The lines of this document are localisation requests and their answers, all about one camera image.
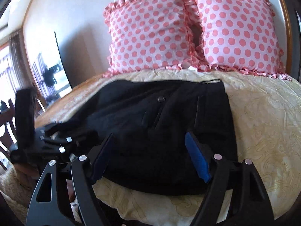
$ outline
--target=hand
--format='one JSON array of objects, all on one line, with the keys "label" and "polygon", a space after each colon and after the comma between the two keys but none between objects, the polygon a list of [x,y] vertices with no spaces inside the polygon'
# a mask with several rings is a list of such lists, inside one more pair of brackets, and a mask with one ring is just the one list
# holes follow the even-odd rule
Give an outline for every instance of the hand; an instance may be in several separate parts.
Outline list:
[{"label": "hand", "polygon": [[24,187],[34,189],[36,181],[32,177],[40,177],[38,169],[30,164],[14,164],[14,167],[19,183]]}]

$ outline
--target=black pants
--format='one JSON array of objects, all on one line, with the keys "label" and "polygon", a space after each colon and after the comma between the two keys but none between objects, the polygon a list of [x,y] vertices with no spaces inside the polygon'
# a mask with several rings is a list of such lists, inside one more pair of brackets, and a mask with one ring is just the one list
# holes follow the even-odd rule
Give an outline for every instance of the black pants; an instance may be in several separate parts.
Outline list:
[{"label": "black pants", "polygon": [[116,149],[104,177],[130,189],[200,194],[207,185],[195,171],[184,136],[192,131],[214,153],[237,161],[231,109],[222,81],[114,81],[72,117],[81,130],[113,133]]}]

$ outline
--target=gray curtain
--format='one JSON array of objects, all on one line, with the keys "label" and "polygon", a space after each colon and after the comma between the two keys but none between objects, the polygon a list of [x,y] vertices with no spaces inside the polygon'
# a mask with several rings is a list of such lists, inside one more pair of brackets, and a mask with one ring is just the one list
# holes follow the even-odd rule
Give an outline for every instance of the gray curtain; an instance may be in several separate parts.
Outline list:
[{"label": "gray curtain", "polygon": [[13,68],[16,72],[18,84],[23,89],[31,87],[32,85],[25,66],[26,63],[28,64],[28,61],[24,53],[24,41],[20,33],[22,33],[21,30],[10,35],[9,50],[11,54]]}]

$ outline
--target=white wall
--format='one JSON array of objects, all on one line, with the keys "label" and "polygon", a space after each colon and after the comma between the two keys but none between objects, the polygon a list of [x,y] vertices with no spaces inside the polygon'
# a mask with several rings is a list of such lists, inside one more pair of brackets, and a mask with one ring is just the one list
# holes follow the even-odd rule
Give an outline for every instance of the white wall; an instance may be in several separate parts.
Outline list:
[{"label": "white wall", "polygon": [[283,48],[284,55],[281,57],[281,60],[284,65],[286,65],[287,58],[287,38],[286,38],[286,27],[284,20],[284,13],[281,7],[280,0],[269,0],[272,4],[272,9],[274,10],[276,16],[273,17],[276,34],[279,41],[279,46]]},{"label": "white wall", "polygon": [[32,64],[57,33],[62,62],[72,86],[108,69],[110,35],[102,16],[112,0],[33,0],[24,22]]}]

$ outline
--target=yellow floral bedding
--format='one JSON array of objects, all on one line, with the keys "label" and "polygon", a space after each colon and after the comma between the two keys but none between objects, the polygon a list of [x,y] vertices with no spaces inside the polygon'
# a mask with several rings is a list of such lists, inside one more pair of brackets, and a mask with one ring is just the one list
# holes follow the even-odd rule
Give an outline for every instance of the yellow floral bedding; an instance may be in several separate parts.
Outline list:
[{"label": "yellow floral bedding", "polygon": [[[157,81],[181,79],[224,82],[232,110],[238,159],[254,162],[267,189],[275,218],[287,212],[301,191],[301,84],[237,72],[208,73],[186,70],[150,70],[103,79],[93,77],[51,106],[36,126],[68,120],[100,88],[117,79]],[[124,219],[156,226],[189,225],[203,195],[163,196],[124,188],[102,178],[94,185],[100,200]],[[219,221],[225,219],[231,199],[227,191]]]}]

